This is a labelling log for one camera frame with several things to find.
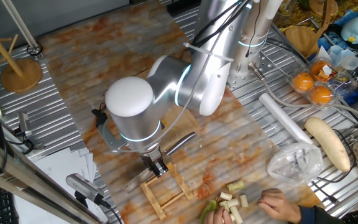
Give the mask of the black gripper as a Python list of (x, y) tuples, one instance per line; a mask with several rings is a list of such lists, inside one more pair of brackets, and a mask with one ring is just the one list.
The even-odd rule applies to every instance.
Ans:
[(160, 152), (152, 152), (150, 154), (141, 154), (141, 159), (150, 173), (156, 177), (161, 177), (168, 172), (168, 167), (162, 161)]

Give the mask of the dark sleeved person right hand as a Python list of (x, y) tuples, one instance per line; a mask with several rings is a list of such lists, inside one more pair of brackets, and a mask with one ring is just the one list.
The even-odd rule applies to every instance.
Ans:
[(295, 224), (301, 222), (299, 206), (290, 203), (280, 189), (263, 190), (257, 206), (271, 218)]

